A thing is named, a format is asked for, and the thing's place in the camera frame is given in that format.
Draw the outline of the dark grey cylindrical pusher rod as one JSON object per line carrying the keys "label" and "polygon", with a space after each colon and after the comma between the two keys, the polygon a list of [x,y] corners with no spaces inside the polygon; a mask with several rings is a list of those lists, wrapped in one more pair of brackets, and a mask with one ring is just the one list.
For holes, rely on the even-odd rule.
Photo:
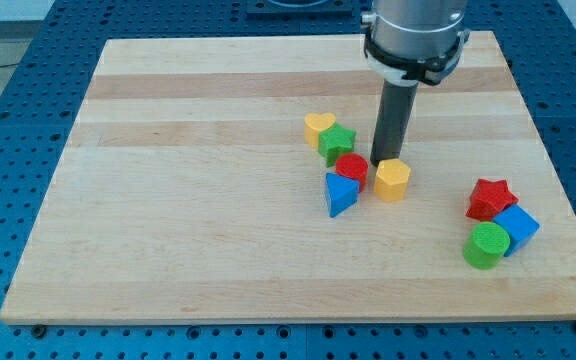
{"label": "dark grey cylindrical pusher rod", "polygon": [[384,82],[370,156],[374,166],[400,156],[417,87]]}

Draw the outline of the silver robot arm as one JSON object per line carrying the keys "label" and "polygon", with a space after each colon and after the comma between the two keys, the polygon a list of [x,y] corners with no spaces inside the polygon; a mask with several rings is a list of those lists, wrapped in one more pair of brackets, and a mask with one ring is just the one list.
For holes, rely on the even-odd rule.
{"label": "silver robot arm", "polygon": [[470,32],[466,0],[375,0],[361,15],[364,56],[383,78],[370,161],[398,158],[418,85],[440,84],[459,63]]}

